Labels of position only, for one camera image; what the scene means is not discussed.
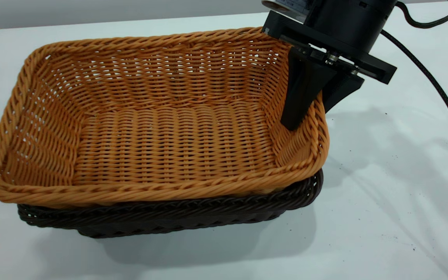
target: orange wicker basket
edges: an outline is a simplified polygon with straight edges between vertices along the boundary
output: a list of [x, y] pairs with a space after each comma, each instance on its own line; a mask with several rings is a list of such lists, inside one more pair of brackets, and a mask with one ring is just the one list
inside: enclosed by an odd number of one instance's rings
[[265, 194], [313, 176], [319, 94], [279, 122], [290, 46], [260, 28], [53, 43], [0, 122], [0, 200], [51, 208]]

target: robotic arm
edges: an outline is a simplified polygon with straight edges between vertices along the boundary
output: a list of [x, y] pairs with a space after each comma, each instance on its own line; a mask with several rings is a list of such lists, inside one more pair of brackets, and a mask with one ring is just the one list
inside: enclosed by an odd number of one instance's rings
[[321, 90], [327, 112], [362, 86], [364, 79], [358, 73], [388, 84], [397, 70], [369, 55], [397, 0], [262, 3], [281, 13], [270, 11], [262, 31], [293, 46], [281, 116], [281, 123], [289, 130], [297, 129]]

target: black cable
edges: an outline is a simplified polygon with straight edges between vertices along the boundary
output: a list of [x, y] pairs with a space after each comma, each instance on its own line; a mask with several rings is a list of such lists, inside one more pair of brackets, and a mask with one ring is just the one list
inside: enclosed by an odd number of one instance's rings
[[399, 42], [397, 39], [395, 39], [395, 37], [390, 35], [385, 30], [381, 30], [381, 34], [384, 37], [386, 37], [388, 40], [390, 40], [392, 43], [394, 43], [400, 50], [402, 50], [412, 60], [412, 62], [414, 62], [414, 64], [416, 64], [416, 66], [418, 66], [418, 68], [422, 71], [422, 73], [425, 74], [425, 76], [428, 78], [428, 80], [430, 80], [430, 82], [435, 87], [435, 89], [437, 89], [437, 91], [440, 94], [440, 97], [443, 99], [443, 101], [445, 102], [445, 104], [447, 105], [447, 108], [448, 108], [448, 96], [445, 93], [445, 91], [443, 90], [443, 88], [439, 85], [437, 80], [434, 78], [432, 73], [430, 73], [430, 71], [428, 71], [428, 69], [426, 69], [426, 67], [411, 53], [411, 51], [409, 51], [401, 42]]
[[397, 2], [395, 4], [395, 6], [399, 7], [402, 12], [404, 13], [404, 16], [406, 18], [406, 21], [416, 27], [416, 28], [432, 28], [435, 27], [437, 25], [441, 25], [442, 23], [445, 23], [446, 21], [448, 21], [448, 16], [445, 16], [441, 19], [438, 19], [436, 21], [432, 21], [430, 23], [418, 23], [417, 21], [413, 20], [413, 18], [411, 17], [411, 14], [409, 14], [409, 10], [407, 9], [406, 5], [403, 2]]

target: white table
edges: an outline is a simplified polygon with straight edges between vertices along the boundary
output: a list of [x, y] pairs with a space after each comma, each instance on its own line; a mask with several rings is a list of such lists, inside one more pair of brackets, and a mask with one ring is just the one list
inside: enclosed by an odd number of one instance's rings
[[[409, 5], [421, 21], [448, 3]], [[0, 117], [25, 57], [61, 40], [259, 26], [267, 14], [0, 30]], [[448, 92], [448, 23], [385, 29]], [[398, 67], [370, 78], [327, 117], [325, 184], [309, 207], [270, 222], [107, 240], [20, 221], [0, 202], [0, 279], [448, 279], [448, 111], [425, 76], [380, 37], [372, 54]]]

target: stacked baskets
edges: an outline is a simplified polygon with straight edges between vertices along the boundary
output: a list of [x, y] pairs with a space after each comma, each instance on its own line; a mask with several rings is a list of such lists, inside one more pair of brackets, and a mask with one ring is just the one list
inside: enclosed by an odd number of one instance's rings
[[321, 94], [297, 130], [279, 122], [289, 48], [260, 28], [39, 48], [0, 122], [0, 200], [91, 237], [308, 205], [329, 136]]

